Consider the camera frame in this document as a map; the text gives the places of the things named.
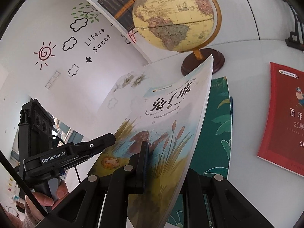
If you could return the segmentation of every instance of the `red book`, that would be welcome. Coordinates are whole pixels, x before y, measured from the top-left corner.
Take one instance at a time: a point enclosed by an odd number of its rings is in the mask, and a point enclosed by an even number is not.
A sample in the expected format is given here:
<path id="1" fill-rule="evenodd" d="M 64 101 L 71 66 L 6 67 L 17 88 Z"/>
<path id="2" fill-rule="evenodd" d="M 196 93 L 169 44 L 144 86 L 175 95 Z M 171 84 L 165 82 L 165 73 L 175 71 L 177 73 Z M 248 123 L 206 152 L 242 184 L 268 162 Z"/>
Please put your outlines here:
<path id="1" fill-rule="evenodd" d="M 304 73 L 270 63 L 269 113 L 258 157 L 304 176 Z"/>

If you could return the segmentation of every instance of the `screw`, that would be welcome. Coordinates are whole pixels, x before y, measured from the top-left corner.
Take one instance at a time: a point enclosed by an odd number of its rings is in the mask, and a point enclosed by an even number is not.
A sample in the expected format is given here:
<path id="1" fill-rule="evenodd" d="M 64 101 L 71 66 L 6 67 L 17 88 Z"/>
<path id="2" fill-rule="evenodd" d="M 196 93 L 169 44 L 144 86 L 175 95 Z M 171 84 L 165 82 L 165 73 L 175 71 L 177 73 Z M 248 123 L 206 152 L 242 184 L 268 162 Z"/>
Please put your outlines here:
<path id="1" fill-rule="evenodd" d="M 130 165 L 130 164 L 127 164 L 127 165 L 124 166 L 123 169 L 124 169 L 125 171 L 131 171 L 131 170 L 133 170 L 133 166 Z"/>
<path id="2" fill-rule="evenodd" d="M 91 175 L 88 177 L 88 181 L 89 182 L 95 182 L 97 180 L 97 176 L 96 175 Z"/>
<path id="3" fill-rule="evenodd" d="M 214 175 L 214 179 L 217 181 L 222 181 L 224 179 L 224 177 L 220 174 L 216 174 L 216 175 Z"/>

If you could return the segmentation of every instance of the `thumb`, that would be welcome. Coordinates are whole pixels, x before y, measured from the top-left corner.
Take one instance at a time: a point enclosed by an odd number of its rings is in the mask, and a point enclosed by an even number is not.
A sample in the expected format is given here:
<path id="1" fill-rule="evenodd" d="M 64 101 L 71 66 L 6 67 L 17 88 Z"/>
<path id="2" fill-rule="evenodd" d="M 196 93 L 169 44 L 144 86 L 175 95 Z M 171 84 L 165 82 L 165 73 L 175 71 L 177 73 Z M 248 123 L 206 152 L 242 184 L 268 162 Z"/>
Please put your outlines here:
<path id="1" fill-rule="evenodd" d="M 39 193 L 39 192 L 33 192 L 33 195 L 37 199 L 37 201 L 42 205 L 42 206 L 52 206 L 54 204 L 54 201 L 52 198 Z M 38 211 L 38 209 L 35 207 L 35 205 L 32 203 L 32 201 L 28 198 L 28 196 L 25 196 L 25 201 L 31 211 L 31 214 L 38 220 L 43 219 L 43 215 Z"/>

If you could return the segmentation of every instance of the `black handle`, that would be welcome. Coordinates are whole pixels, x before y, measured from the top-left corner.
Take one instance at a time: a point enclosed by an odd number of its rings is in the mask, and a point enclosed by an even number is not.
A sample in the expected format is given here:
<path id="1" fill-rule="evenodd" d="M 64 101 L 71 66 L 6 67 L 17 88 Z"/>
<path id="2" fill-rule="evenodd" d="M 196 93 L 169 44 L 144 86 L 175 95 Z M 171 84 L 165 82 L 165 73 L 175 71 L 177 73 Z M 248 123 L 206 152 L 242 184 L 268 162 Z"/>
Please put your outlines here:
<path id="1" fill-rule="evenodd" d="M 61 179 L 58 177 L 58 178 L 53 178 L 53 179 L 50 179 L 49 181 L 46 181 L 46 182 L 43 182 L 43 183 L 40 183 L 38 185 L 36 185 L 34 187 L 34 190 L 36 192 L 40 192 L 42 194 L 45 194 L 46 196 L 52 198 L 54 200 L 54 203 L 58 200 L 58 196 L 56 194 L 56 191 L 59 187 L 61 183 Z M 45 207 L 44 206 L 44 209 L 50 213 L 52 211 L 52 207 L 49 206 L 49 207 Z"/>

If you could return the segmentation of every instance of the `wooden globe base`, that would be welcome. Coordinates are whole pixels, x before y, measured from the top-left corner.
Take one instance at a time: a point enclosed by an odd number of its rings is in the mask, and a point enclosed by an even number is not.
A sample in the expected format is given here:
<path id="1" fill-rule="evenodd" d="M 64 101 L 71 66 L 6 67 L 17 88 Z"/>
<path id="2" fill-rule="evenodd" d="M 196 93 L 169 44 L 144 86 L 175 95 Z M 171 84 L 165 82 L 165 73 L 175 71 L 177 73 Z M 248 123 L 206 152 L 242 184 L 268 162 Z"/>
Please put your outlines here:
<path id="1" fill-rule="evenodd" d="M 203 59 L 198 60 L 195 57 L 195 54 L 192 53 L 188 55 L 185 60 L 183 61 L 183 64 L 181 65 L 181 73 L 183 76 L 186 76 L 189 74 L 192 70 L 194 70 L 196 67 L 198 67 L 204 60 L 206 60 L 211 54 L 213 56 L 213 74 L 216 73 L 223 67 L 225 63 L 225 57 L 224 55 L 211 48 L 204 48 L 200 49 L 201 54 L 203 55 Z"/>

